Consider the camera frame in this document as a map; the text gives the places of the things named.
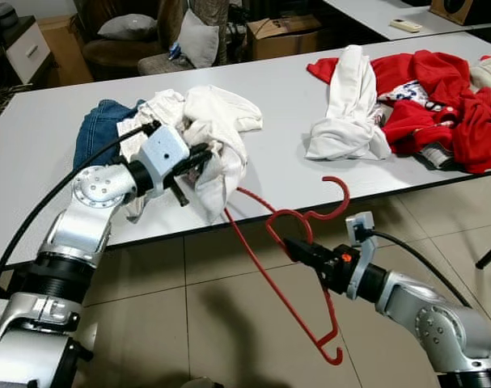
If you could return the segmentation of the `brown wooden speaker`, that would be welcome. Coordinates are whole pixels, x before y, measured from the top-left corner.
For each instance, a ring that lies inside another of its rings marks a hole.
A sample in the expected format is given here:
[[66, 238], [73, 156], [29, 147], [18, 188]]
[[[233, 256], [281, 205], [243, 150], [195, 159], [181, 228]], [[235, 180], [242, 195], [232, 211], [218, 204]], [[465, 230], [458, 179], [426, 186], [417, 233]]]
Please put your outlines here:
[[462, 26], [491, 23], [491, 0], [431, 0], [430, 12]]

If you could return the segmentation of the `white sweatshirt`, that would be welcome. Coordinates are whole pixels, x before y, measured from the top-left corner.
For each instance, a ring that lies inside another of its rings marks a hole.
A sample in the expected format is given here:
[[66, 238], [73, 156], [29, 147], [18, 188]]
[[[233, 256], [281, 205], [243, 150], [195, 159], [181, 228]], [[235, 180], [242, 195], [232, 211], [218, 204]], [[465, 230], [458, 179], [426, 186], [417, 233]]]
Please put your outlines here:
[[375, 121], [376, 107], [377, 78], [370, 57], [358, 45], [349, 45], [332, 72], [325, 118], [311, 126], [305, 158], [389, 158], [391, 147]]

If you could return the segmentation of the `white remote control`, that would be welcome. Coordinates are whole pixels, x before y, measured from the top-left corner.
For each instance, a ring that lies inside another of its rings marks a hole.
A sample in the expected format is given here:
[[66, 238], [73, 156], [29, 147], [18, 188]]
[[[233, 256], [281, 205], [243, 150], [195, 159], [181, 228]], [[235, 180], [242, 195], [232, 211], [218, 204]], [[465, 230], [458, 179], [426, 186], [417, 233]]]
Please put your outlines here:
[[395, 29], [407, 32], [407, 33], [418, 33], [422, 30], [423, 26], [419, 23], [414, 23], [411, 21], [405, 21], [405, 19], [393, 19], [390, 21], [389, 25]]

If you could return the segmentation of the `white snap-button jacket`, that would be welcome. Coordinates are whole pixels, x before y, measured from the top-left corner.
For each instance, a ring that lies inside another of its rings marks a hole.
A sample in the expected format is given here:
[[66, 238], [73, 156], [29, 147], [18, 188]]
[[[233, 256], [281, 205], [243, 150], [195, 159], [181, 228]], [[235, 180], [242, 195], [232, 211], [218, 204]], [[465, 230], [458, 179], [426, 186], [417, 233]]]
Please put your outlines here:
[[190, 88], [185, 93], [160, 90], [142, 101], [130, 117], [116, 122], [119, 134], [158, 120], [175, 127], [189, 146], [205, 143], [213, 153], [203, 171], [184, 179], [205, 210], [208, 223], [222, 219], [227, 197], [248, 171], [244, 132], [263, 126], [261, 111], [252, 101], [212, 85]]

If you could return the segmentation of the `red wire clothes hanger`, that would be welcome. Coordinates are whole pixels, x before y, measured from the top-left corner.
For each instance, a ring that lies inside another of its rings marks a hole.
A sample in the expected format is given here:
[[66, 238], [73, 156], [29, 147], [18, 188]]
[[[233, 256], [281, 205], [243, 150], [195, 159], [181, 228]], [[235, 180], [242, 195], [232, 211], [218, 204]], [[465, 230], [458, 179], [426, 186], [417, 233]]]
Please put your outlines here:
[[[351, 203], [351, 192], [349, 192], [348, 185], [346, 185], [344, 181], [334, 176], [324, 176], [322, 180], [324, 182], [332, 182], [336, 184], [338, 188], [341, 189], [342, 195], [344, 195], [344, 197], [342, 197], [341, 203], [339, 203], [333, 211], [324, 214], [313, 210], [300, 212], [296, 209], [274, 209], [274, 207], [269, 204], [267, 200], [263, 199], [263, 197], [258, 196], [252, 191], [248, 191], [248, 189], [246, 188], [241, 188], [241, 186], [239, 186], [237, 188], [237, 191], [243, 193], [243, 195], [251, 197], [253, 200], [256, 200], [257, 203], [259, 203], [261, 206], [265, 207], [268, 211], [271, 212], [271, 214], [266, 218], [265, 221], [266, 230], [268, 234], [274, 239], [275, 243], [277, 243], [277, 245], [287, 255], [285, 241], [283, 241], [282, 237], [279, 236], [276, 230], [273, 228], [273, 223], [276, 221], [276, 218], [296, 218], [302, 226], [302, 229], [304, 229], [304, 240], [307, 241], [307, 243], [313, 243], [313, 230], [311, 228], [311, 219], [315, 219], [316, 221], [332, 221], [332, 219], [337, 218], [339, 217], [339, 215], [344, 213], [346, 208], [348, 208], [349, 203]], [[309, 329], [309, 326], [307, 325], [307, 323], [305, 323], [301, 315], [298, 314], [296, 308], [292, 306], [292, 303], [290, 303], [289, 299], [286, 298], [286, 295], [283, 294], [278, 285], [276, 285], [274, 280], [272, 280], [271, 276], [267, 273], [267, 270], [264, 269], [264, 266], [261, 265], [259, 256], [257, 256], [250, 247], [248, 240], [246, 240], [246, 238], [244, 237], [242, 230], [239, 229], [237, 222], [235, 222], [235, 219], [233, 218], [233, 215], [230, 214], [230, 211], [226, 208], [223, 208], [223, 213], [224, 217], [226, 217], [227, 221], [230, 223], [231, 228], [235, 231], [235, 235], [237, 235], [243, 247], [245, 248], [245, 251], [248, 253], [249, 258], [252, 259], [253, 265], [255, 265], [256, 269], [260, 271], [261, 276], [264, 277], [264, 280], [267, 281], [267, 284], [269, 285], [271, 290], [275, 292], [275, 295], [278, 296], [279, 299], [281, 299], [281, 303], [283, 304], [283, 306], [290, 312], [290, 314], [293, 315], [294, 321], [296, 321], [296, 323], [300, 326], [304, 333], [307, 334], [308, 339], [312, 342], [313, 346], [315, 346], [316, 350], [318, 350], [320, 355], [322, 355], [325, 361], [327, 361], [330, 365], [341, 365], [342, 361], [344, 361], [344, 351], [342, 351], [341, 347], [335, 348], [334, 356], [329, 355], [328, 352], [324, 350], [324, 346], [326, 346], [327, 343], [330, 343], [331, 340], [336, 339], [339, 333], [337, 313], [335, 313], [333, 300], [328, 289], [326, 287], [322, 287], [327, 312], [331, 321], [331, 330], [318, 339], [318, 337], [313, 334], [311, 329]]]

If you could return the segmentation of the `cardboard box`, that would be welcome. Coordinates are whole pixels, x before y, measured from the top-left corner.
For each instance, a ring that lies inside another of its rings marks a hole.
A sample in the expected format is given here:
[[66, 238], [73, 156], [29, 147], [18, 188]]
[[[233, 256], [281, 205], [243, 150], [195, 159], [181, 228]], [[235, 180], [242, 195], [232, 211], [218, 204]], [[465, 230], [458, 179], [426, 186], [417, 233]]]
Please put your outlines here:
[[252, 60], [318, 51], [325, 26], [314, 15], [282, 16], [248, 23], [248, 56]]

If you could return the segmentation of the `long white table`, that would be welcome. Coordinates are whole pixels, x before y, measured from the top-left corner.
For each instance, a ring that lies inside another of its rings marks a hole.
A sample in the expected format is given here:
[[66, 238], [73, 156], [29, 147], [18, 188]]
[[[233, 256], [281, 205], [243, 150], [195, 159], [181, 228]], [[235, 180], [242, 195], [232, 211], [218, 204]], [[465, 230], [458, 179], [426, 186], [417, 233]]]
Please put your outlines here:
[[[460, 26], [429, 11], [428, 6], [411, 6], [401, 0], [322, 0], [335, 10], [362, 23], [386, 40], [410, 40], [423, 36], [440, 36], [460, 31], [491, 28], [491, 23]], [[390, 26], [393, 19], [419, 23], [418, 32], [408, 32]]]

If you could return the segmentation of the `blue jeans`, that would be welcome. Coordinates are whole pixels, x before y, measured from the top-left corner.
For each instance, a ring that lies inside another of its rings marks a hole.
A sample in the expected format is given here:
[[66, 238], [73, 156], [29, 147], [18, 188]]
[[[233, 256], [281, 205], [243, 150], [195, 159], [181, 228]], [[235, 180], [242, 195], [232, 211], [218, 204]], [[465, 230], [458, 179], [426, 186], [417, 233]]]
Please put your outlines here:
[[76, 137], [74, 153], [74, 169], [80, 171], [85, 167], [85, 161], [101, 148], [120, 136], [118, 133], [119, 122], [134, 117], [138, 106], [145, 103], [139, 99], [133, 108], [123, 106], [118, 101], [102, 99], [97, 107], [92, 108], [89, 114], [83, 117]]

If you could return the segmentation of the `light grey pillow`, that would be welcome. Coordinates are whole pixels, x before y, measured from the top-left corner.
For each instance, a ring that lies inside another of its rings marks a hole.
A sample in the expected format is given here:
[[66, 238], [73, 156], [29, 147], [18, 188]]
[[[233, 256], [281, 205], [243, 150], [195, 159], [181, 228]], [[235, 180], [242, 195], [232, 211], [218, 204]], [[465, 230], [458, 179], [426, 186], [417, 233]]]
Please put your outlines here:
[[180, 58], [194, 68], [211, 67], [217, 60], [220, 25], [219, 15], [212, 10], [185, 11], [177, 38]]

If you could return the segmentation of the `grey cushion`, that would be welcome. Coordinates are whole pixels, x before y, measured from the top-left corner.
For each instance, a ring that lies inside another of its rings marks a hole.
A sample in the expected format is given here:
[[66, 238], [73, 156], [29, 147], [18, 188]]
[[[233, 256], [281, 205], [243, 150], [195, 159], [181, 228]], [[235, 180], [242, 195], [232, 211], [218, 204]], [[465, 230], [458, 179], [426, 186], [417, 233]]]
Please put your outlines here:
[[102, 23], [97, 34], [106, 38], [106, 40], [156, 40], [158, 37], [158, 22], [149, 15], [120, 15]]

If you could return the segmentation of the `white drawer cabinet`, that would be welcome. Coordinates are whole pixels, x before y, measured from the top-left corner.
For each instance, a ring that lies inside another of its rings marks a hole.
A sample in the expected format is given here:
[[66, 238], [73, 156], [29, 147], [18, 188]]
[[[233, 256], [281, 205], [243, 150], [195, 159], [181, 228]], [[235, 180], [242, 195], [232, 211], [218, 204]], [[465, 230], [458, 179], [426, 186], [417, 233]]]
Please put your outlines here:
[[20, 16], [17, 23], [2, 29], [6, 56], [23, 84], [42, 88], [48, 82], [54, 55], [35, 16]]

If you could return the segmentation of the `red hooded jacket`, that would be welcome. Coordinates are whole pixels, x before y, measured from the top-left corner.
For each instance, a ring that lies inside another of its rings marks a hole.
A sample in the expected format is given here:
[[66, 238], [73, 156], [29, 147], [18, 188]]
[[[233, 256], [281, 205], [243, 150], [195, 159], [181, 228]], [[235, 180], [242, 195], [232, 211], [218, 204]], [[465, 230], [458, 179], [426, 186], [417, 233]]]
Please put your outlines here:
[[[319, 59], [307, 71], [328, 88], [338, 57]], [[419, 156], [433, 170], [491, 170], [491, 93], [471, 89], [470, 63], [427, 49], [370, 63], [377, 78], [375, 121], [391, 155]]]

